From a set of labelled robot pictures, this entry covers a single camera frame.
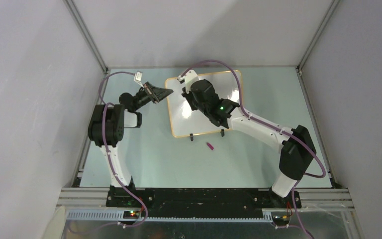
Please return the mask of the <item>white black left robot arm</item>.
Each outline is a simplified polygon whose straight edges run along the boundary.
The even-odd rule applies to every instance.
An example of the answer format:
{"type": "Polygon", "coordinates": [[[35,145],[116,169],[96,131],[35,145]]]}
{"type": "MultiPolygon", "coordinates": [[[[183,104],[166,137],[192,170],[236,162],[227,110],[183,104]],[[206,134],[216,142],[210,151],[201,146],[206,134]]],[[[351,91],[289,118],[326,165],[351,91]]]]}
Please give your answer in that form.
{"type": "Polygon", "coordinates": [[[143,84],[135,95],[123,93],[119,103],[94,106],[88,126],[88,138],[100,148],[110,173],[111,186],[131,186],[133,177],[120,152],[120,144],[127,128],[140,128],[142,114],[138,111],[148,103],[157,104],[174,93],[172,89],[156,87],[149,82],[143,84]]]}

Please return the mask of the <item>magenta marker cap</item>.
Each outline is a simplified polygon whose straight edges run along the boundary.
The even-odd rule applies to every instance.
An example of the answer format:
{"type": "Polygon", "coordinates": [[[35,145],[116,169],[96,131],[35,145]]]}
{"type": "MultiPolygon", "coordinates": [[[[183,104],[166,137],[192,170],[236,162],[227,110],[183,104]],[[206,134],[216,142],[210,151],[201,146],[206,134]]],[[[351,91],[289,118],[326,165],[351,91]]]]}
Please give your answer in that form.
{"type": "Polygon", "coordinates": [[[214,147],[213,147],[209,142],[207,142],[206,145],[207,145],[207,147],[208,147],[210,150],[214,150],[214,147]]]}

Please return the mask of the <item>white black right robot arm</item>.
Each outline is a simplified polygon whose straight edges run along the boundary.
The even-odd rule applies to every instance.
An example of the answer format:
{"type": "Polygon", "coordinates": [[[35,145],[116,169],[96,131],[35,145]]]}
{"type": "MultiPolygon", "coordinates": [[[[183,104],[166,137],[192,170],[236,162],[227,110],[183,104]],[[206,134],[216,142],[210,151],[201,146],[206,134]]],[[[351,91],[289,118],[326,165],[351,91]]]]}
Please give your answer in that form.
{"type": "Polygon", "coordinates": [[[185,84],[182,96],[191,109],[200,111],[214,126],[237,130],[278,151],[280,174],[271,187],[269,200],[275,208],[284,207],[289,202],[290,191],[316,157],[308,129],[301,125],[280,127],[251,116],[239,103],[220,98],[213,84],[206,79],[180,80],[180,83],[185,84]]]}

